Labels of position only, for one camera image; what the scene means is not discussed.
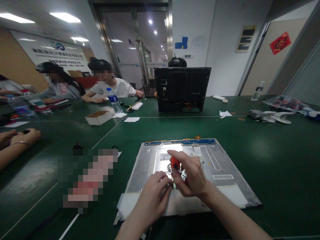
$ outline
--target green table surface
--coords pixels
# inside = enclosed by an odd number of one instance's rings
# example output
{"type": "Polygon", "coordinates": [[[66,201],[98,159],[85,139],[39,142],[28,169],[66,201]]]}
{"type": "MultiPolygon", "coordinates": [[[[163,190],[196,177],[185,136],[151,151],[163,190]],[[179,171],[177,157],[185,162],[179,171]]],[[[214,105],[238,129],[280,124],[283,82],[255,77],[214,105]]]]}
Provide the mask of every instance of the green table surface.
{"type": "MultiPolygon", "coordinates": [[[[92,212],[80,215],[64,239],[114,239],[120,228],[113,226],[116,205],[141,143],[199,134],[218,139],[263,203],[244,212],[267,233],[272,237],[320,235],[319,122],[302,115],[289,116],[291,125],[255,122],[244,117],[245,112],[270,108],[261,101],[250,101],[250,97],[227,98],[227,104],[207,98],[202,114],[168,115],[159,115],[156,99],[143,99],[144,106],[128,114],[141,117],[138,122],[112,119],[102,126],[90,126],[84,117],[107,104],[74,100],[68,109],[51,117],[41,115],[39,121],[18,127],[19,131],[37,128],[43,137],[0,173],[0,218],[5,219],[0,224],[0,236],[16,224],[4,239],[59,239],[75,215],[55,214],[62,198],[56,185],[58,158],[71,157],[72,146],[80,142],[88,149],[117,145],[123,152],[92,212]],[[237,116],[220,119],[219,110],[235,112],[246,121],[237,116]]],[[[135,99],[121,101],[127,104],[135,99]]],[[[230,238],[213,213],[160,218],[150,235],[150,239],[183,237],[230,238]]]]}

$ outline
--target bracelet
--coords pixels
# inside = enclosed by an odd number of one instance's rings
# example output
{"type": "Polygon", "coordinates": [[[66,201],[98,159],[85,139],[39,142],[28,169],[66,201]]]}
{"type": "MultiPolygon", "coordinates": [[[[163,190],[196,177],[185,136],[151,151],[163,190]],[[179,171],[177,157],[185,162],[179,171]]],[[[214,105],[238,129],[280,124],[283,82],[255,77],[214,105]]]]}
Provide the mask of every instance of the bracelet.
{"type": "Polygon", "coordinates": [[[16,142],[16,143],[12,143],[12,144],[10,144],[10,146],[15,145],[15,144],[17,144],[17,143],[23,143],[23,144],[25,144],[27,147],[29,147],[29,145],[28,145],[27,143],[23,142],[23,141],[21,141],[21,142],[16,142]]]}

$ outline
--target water bottle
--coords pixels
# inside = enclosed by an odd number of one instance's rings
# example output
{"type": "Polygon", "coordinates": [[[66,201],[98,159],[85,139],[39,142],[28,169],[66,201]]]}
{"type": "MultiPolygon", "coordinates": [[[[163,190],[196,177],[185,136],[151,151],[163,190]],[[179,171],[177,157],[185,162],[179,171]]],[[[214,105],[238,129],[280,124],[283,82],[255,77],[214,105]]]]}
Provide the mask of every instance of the water bottle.
{"type": "Polygon", "coordinates": [[[111,90],[111,88],[107,88],[107,91],[108,91],[107,95],[108,95],[109,101],[112,104],[114,112],[115,113],[122,113],[123,110],[122,110],[122,108],[120,106],[120,103],[118,101],[118,98],[117,98],[116,94],[111,90]]]}
{"type": "Polygon", "coordinates": [[[39,97],[31,92],[29,92],[27,89],[21,90],[23,92],[23,96],[26,100],[28,100],[33,106],[36,107],[41,113],[50,113],[51,109],[43,103],[39,97]]]}
{"type": "Polygon", "coordinates": [[[29,108],[29,105],[24,101],[16,98],[14,95],[5,95],[8,97],[8,103],[11,107],[14,108],[18,112],[18,114],[22,117],[30,117],[36,115],[34,111],[29,108]]]}
{"type": "Polygon", "coordinates": [[[266,81],[261,81],[260,85],[256,88],[256,91],[254,92],[251,100],[252,101],[257,101],[260,97],[260,94],[262,92],[262,90],[264,89],[264,84],[266,81]]]}

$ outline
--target glass door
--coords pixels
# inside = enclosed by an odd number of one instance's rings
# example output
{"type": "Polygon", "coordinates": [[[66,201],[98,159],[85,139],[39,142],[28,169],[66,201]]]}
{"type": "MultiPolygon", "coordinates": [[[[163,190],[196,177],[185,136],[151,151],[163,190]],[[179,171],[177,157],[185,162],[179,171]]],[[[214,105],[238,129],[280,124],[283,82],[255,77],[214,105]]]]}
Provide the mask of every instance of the glass door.
{"type": "Polygon", "coordinates": [[[98,10],[115,77],[145,95],[155,92],[154,67],[168,67],[168,7],[101,7],[98,10]]]}

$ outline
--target plastic bag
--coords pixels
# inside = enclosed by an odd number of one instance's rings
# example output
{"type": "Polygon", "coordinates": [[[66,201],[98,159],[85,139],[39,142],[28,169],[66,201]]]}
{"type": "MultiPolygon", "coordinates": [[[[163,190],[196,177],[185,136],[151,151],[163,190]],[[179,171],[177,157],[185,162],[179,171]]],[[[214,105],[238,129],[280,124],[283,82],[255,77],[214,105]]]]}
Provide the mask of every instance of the plastic bag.
{"type": "Polygon", "coordinates": [[[278,96],[262,101],[275,108],[281,108],[290,112],[297,112],[302,110],[304,107],[308,107],[307,104],[300,102],[298,99],[288,96],[278,96]]]}

